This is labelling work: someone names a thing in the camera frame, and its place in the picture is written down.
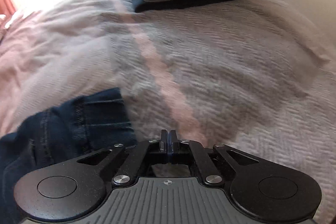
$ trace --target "dark blue folded jeans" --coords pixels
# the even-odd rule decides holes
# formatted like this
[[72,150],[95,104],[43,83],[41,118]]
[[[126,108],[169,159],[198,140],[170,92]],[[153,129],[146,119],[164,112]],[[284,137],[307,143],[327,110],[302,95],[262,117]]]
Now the dark blue folded jeans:
[[81,96],[27,118],[0,139],[0,224],[21,215],[13,197],[25,174],[115,143],[137,143],[118,88]]

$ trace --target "gray ribbed plate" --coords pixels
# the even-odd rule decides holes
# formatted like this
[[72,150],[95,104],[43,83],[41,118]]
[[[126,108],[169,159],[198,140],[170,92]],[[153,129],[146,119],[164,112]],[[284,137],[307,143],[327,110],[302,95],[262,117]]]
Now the gray ribbed plate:
[[[26,220],[22,224],[33,224]],[[257,224],[237,211],[220,189],[196,178],[139,178],[112,191],[107,201],[73,224]],[[306,220],[302,224],[312,224]]]

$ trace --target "crosshair symbol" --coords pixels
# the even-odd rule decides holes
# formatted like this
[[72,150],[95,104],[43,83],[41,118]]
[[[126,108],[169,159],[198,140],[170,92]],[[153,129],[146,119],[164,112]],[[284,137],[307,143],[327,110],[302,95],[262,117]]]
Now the crosshair symbol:
[[170,185],[170,184],[172,184],[173,182],[172,182],[171,180],[167,179],[167,180],[165,180],[163,183],[166,184],[166,185]]

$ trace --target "denim fabric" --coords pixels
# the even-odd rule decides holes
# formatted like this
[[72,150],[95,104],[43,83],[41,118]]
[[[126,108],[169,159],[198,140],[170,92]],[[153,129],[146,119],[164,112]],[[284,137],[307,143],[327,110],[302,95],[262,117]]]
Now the denim fabric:
[[27,118],[17,132],[0,139],[0,224],[21,221],[13,188],[22,176],[115,143],[137,143],[118,88]]

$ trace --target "blue jeans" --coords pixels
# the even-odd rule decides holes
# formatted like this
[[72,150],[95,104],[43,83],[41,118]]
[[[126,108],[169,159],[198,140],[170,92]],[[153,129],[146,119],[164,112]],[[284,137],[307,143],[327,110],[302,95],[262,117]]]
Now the blue jeans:
[[17,132],[0,139],[0,224],[22,220],[13,197],[22,176],[115,143],[137,143],[118,88],[28,117]]

